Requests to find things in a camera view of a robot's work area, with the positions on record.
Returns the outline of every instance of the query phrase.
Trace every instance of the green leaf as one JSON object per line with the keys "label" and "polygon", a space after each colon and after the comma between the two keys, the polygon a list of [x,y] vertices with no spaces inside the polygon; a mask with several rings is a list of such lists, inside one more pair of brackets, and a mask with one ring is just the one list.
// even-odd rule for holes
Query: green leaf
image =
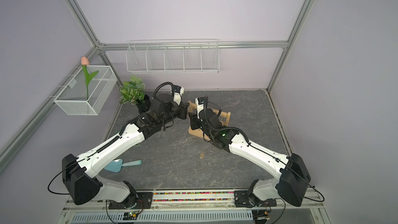
{"label": "green leaf", "polygon": [[132,76],[130,77],[130,80],[131,80],[132,82],[136,82],[136,83],[142,82],[142,79],[141,79],[140,77],[135,76],[135,75],[132,75]]}
{"label": "green leaf", "polygon": [[128,84],[127,87],[125,87],[125,88],[126,88],[126,89],[129,89],[129,88],[135,89],[135,86],[133,86],[133,85],[131,85],[131,84]]}
{"label": "green leaf", "polygon": [[88,77],[86,77],[86,86],[88,86],[88,83],[90,83],[91,79],[94,78],[94,76],[96,76],[96,74],[97,74],[98,72],[99,72],[99,71],[94,71],[94,72],[92,72],[91,74],[89,74]]}
{"label": "green leaf", "polygon": [[145,94],[143,92],[140,92],[138,95],[138,99],[143,100],[145,97]]}
{"label": "green leaf", "polygon": [[86,65],[82,65],[82,69],[83,69],[83,72],[84,72],[84,77],[86,78],[86,81],[87,81],[87,77],[88,77],[90,74],[89,74],[88,71],[87,71]]}
{"label": "green leaf", "polygon": [[137,83],[136,87],[137,87],[137,89],[138,89],[140,92],[143,92],[143,91],[144,91],[144,84],[142,84],[142,83]]}

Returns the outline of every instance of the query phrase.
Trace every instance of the aluminum frame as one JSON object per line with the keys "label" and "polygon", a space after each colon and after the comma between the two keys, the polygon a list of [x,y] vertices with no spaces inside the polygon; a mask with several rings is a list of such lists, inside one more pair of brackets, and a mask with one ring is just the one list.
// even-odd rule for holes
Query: aluminum frame
{"label": "aluminum frame", "polygon": [[275,118],[276,125],[278,126],[279,133],[281,134],[281,138],[282,138],[282,141],[283,141],[283,145],[285,146],[287,155],[291,156],[292,153],[293,153],[293,147],[287,141],[287,137],[286,137],[285,131],[283,130],[281,121],[280,121],[279,116],[278,116],[278,112],[276,111],[276,107],[275,107],[275,105],[273,103],[273,100],[272,100],[272,97],[271,97],[271,94],[269,92],[267,92],[267,91],[266,91],[266,94],[267,94],[267,99],[268,99],[269,105],[271,107],[271,111],[272,111],[272,113],[274,115],[274,118]]}
{"label": "aluminum frame", "polygon": [[[86,37],[89,40],[89,42],[91,43],[91,45],[93,47],[95,47],[96,49],[98,49],[98,51],[102,51],[101,49],[98,48],[98,46],[102,45],[102,43],[98,40],[95,32],[93,31],[88,20],[84,16],[82,9],[80,8],[79,4],[77,3],[77,0],[64,0],[64,2],[66,3],[67,7],[71,11],[73,17],[76,19],[77,23],[79,24],[80,28],[82,29],[83,33],[86,35]],[[101,58],[102,62],[105,65],[111,66],[111,68],[117,78],[118,84],[123,85],[122,80],[120,79],[119,75],[116,73],[115,68],[111,64],[106,53],[101,52],[99,54],[99,57]]]}
{"label": "aluminum frame", "polygon": [[294,42],[296,41],[297,36],[299,35],[299,32],[305,22],[305,19],[307,18],[308,13],[311,10],[312,4],[314,3],[314,0],[305,0],[300,13],[296,19],[296,22],[293,26],[292,32],[289,35],[289,38],[287,39],[287,47],[284,48],[284,51],[281,55],[281,58],[279,59],[278,65],[276,66],[275,72],[273,73],[272,77],[271,77],[271,81],[269,82],[267,91],[271,92],[272,88],[275,85],[276,79],[278,78],[279,74],[281,73],[283,64],[286,61],[287,56],[289,55],[289,52],[294,44]]}
{"label": "aluminum frame", "polygon": [[[288,46],[287,41],[247,41],[247,42],[148,42],[139,43],[140,46],[154,46],[159,45],[167,46],[184,46],[184,45],[207,45],[207,44],[218,44],[218,48],[254,48],[254,47],[281,47],[286,48]],[[123,50],[126,51],[130,45],[128,43],[117,43],[117,44],[102,44],[98,48],[101,51],[112,51],[112,50]]]}

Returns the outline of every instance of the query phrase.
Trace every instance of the wire mesh basket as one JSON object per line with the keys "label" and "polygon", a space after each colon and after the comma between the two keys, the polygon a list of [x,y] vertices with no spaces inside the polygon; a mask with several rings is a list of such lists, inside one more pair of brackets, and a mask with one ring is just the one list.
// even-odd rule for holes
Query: wire mesh basket
{"label": "wire mesh basket", "polygon": [[218,43],[129,45],[127,71],[131,73],[218,72]]}
{"label": "wire mesh basket", "polygon": [[87,66],[87,71],[99,71],[88,84],[88,99],[82,68],[54,99],[67,115],[98,115],[117,82],[110,66]]}

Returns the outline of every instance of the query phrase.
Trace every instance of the table surface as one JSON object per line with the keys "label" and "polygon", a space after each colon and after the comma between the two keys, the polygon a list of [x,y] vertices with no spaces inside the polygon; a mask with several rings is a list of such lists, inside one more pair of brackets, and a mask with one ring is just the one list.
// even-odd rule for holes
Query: table surface
{"label": "table surface", "polygon": [[[224,112],[231,112],[230,127],[238,127],[250,140],[286,154],[266,92],[188,91],[182,98],[183,102],[195,102],[195,98],[205,95]],[[135,105],[124,104],[111,134],[119,132],[123,124],[137,115]],[[117,173],[102,170],[99,175],[114,181],[128,181],[138,190],[246,189],[255,179],[272,178],[243,157],[219,150],[202,138],[190,135],[188,128],[188,118],[176,119],[173,127],[155,133],[119,157],[123,162],[141,159],[142,165],[122,167]]]}

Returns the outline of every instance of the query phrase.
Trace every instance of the wooden stand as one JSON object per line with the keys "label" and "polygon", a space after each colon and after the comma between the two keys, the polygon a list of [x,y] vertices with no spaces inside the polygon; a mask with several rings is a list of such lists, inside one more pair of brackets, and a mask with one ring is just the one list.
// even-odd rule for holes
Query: wooden stand
{"label": "wooden stand", "polygon": [[[191,101],[188,101],[188,102],[189,102],[188,112],[193,112],[193,110],[196,109],[197,106],[195,103],[192,103]],[[218,114],[218,110],[213,109],[213,108],[210,108],[210,109],[213,110],[213,112]],[[220,116],[222,117],[221,118],[222,125],[227,127],[228,123],[229,123],[229,118],[231,117],[231,113],[230,112],[221,112]],[[189,127],[188,132],[189,132],[189,134],[191,134],[193,136],[200,137],[200,138],[203,137],[203,132],[201,129],[192,130],[191,127]],[[205,139],[210,140],[210,138],[206,134],[205,134]]]}

